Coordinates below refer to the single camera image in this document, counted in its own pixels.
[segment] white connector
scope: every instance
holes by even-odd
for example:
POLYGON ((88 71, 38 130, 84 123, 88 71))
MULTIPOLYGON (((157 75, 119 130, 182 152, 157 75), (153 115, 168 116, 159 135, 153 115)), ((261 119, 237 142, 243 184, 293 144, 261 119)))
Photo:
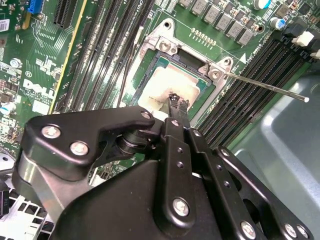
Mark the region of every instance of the white connector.
POLYGON ((306 47, 309 45, 309 43, 311 42, 312 39, 314 39, 314 35, 309 32, 309 31, 305 31, 304 33, 302 33, 300 36, 294 38, 292 40, 293 44, 296 44, 300 47, 306 47))
POLYGON ((317 52, 313 52, 310 54, 314 59, 320 59, 320 49, 317 52))

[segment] green circuit board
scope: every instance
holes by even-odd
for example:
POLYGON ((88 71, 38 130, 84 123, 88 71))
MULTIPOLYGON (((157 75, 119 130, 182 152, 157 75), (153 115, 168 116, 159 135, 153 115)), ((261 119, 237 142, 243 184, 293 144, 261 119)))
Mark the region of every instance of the green circuit board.
MULTIPOLYGON (((181 0, 46 0, 35 1, 40 2, 41 8, 33 14, 28 10, 31 2, 2 0, 0 9, 0 99, 2 106, 15 105, 10 114, 0 113, 0 144, 14 155, 19 151, 24 124, 32 117, 117 105, 129 52, 126 50, 130 49, 141 19, 143 30, 133 61, 139 57, 146 38, 163 21, 171 19, 176 40, 212 62, 232 58, 231 72, 235 74, 242 72, 275 31, 269 24, 273 17, 286 23, 299 19, 319 31, 319 9, 313 0, 272 0, 268 8, 261 10, 254 9, 251 0, 193 0, 188 5, 181 0), (199 13, 195 7, 200 1, 205 6, 199 13), (66 2, 70 9, 62 9, 66 2), (300 11, 305 3, 306 13, 300 11), (212 6, 219 10, 219 16, 213 22, 205 21, 212 6), (222 29, 221 21, 226 17, 230 24, 222 29), (230 31, 234 23, 241 26, 237 36, 230 31)), ((191 120, 215 85, 208 77, 196 75, 194 69, 184 69, 174 56, 160 56, 154 49, 144 53, 137 70, 127 79, 122 105, 138 104, 143 82, 156 67, 166 68, 169 63, 198 79, 200 93, 189 110, 191 120)), ((229 79, 201 113, 196 126, 231 83, 229 79)))

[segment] electronic chip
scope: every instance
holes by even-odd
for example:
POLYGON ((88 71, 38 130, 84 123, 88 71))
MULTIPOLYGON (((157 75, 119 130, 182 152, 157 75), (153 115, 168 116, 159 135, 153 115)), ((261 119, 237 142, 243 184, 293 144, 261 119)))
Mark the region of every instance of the electronic chip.
POLYGON ((19 89, 19 85, 17 84, 12 84, 10 90, 17 93, 19 89))
POLYGON ((201 92, 198 82, 196 77, 171 63, 166 68, 159 66, 145 85, 138 105, 152 113, 162 108, 170 93, 175 93, 188 100, 190 108, 201 92))
POLYGON ((228 27, 229 23, 231 22, 231 16, 227 14, 223 14, 222 17, 220 18, 219 22, 216 24, 216 28, 220 29, 222 31, 225 31, 226 28, 228 27))
POLYGON ((246 15, 246 13, 240 10, 238 14, 235 16, 235 20, 240 21, 244 17, 244 15, 246 15))
POLYGON ((288 12, 289 12, 289 7, 286 6, 285 4, 282 4, 275 14, 277 14, 281 18, 284 18, 288 12))
POLYGON ((189 7, 191 0, 179 0, 179 3, 185 8, 189 7))
POLYGON ((191 11, 195 14, 195 15, 201 15, 202 12, 204 11, 204 9, 206 8, 208 3, 208 0, 197 0, 195 1, 193 8, 191 9, 191 11))
POLYGON ((216 6, 211 6, 206 13, 204 20, 210 24, 213 24, 220 13, 220 9, 216 6))
POLYGON ((234 7, 235 5, 232 3, 232 2, 228 2, 228 4, 225 6, 224 8, 224 11, 229 14, 232 10, 232 8, 234 7))
POLYGON ((255 20, 253 20, 252 18, 249 19, 249 21, 247 22, 247 24, 245 25, 248 29, 250 29, 253 25, 255 24, 255 20))
POLYGON ((304 3, 301 5, 299 8, 298 12, 301 13, 302 15, 306 15, 311 9, 311 6, 308 3, 304 3))
POLYGON ((2 103, 9 103, 11 102, 12 96, 9 94, 2 93, 0 95, 0 99, 2 103))
POLYGON ((229 29, 227 34, 230 37, 235 39, 237 37, 237 35, 240 33, 242 28, 243 28, 243 26, 239 22, 236 21, 233 23, 232 27, 229 29))
POLYGON ((254 33, 248 29, 242 33, 238 39, 238 43, 246 46, 248 42, 251 40, 251 38, 254 36, 254 33))
POLYGON ((5 83, 5 86, 4 86, 4 87, 5 87, 6 89, 11 89, 11 85, 12 85, 11 82, 8 82, 8 81, 7 81, 7 82, 5 83))
POLYGON ((213 1, 212 1, 212 3, 213 3, 214 5, 216 5, 216 6, 218 6, 220 2, 221 2, 221 0, 213 0, 213 1))

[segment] silver bolt head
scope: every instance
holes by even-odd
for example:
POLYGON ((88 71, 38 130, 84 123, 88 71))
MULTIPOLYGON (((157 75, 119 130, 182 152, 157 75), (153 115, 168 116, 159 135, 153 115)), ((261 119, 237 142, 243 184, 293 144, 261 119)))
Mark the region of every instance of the silver bolt head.
POLYGON ((290 224, 286 223, 286 224, 284 225, 284 227, 285 227, 285 230, 287 231, 287 233, 288 233, 291 237, 293 237, 293 238, 296 238, 296 237, 297 237, 297 233, 296 233, 295 229, 294 229, 290 224))
POLYGON ((160 42, 159 48, 162 52, 168 52, 171 48, 171 42, 167 41, 167 40, 162 40, 160 42))
POLYGON ((177 120, 172 120, 171 123, 176 127, 179 127, 179 122, 177 120))
POLYGON ((185 217, 189 214, 188 204, 181 198, 175 198, 173 200, 172 206, 174 211, 182 217, 185 217))
POLYGON ((221 149, 221 152, 222 152, 222 154, 225 155, 226 157, 229 157, 229 156, 230 156, 230 154, 229 154, 226 150, 224 150, 223 148, 221 149))
POLYGON ((70 150, 74 155, 84 156, 89 152, 88 146, 80 141, 76 141, 71 144, 70 150))
POLYGON ((302 226, 298 225, 296 228, 302 234, 302 236, 304 236, 306 239, 309 238, 307 231, 302 226))
POLYGON ((241 222, 241 228, 242 228, 242 231, 243 231, 244 235, 248 239, 252 239, 252 240, 256 239, 255 229, 251 226, 250 223, 248 223, 247 221, 241 222))
POLYGON ((56 139, 61 135, 61 131, 56 126, 45 126, 41 129, 41 133, 47 139, 56 139))
POLYGON ((141 115, 142 115, 142 117, 144 117, 145 119, 150 119, 150 118, 151 118, 151 117, 150 117, 150 114, 147 113, 146 111, 142 111, 142 112, 141 112, 141 115))
POLYGON ((197 137, 201 137, 201 133, 198 130, 193 130, 193 132, 197 137))

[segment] cable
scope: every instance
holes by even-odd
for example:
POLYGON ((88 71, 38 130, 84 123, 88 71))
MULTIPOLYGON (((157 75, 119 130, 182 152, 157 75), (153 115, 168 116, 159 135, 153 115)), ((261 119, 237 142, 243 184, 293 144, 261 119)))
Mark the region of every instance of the cable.
POLYGON ((124 94, 124 91, 125 91, 125 86, 126 86, 127 77, 128 77, 128 74, 129 74, 129 69, 131 67, 132 60, 134 58, 136 47, 137 47, 137 44, 138 44, 138 40, 140 38, 140 35, 141 35, 143 29, 144 29, 143 26, 139 26, 139 29, 136 32, 134 41, 132 43, 131 52, 130 52, 128 61, 126 62, 125 68, 124 68, 124 74, 123 74, 122 83, 121 83, 121 87, 120 87, 119 98, 118 98, 118 102, 116 104, 117 108, 120 107, 120 103, 121 103, 121 100, 122 100, 122 97, 123 97, 123 94, 124 94))

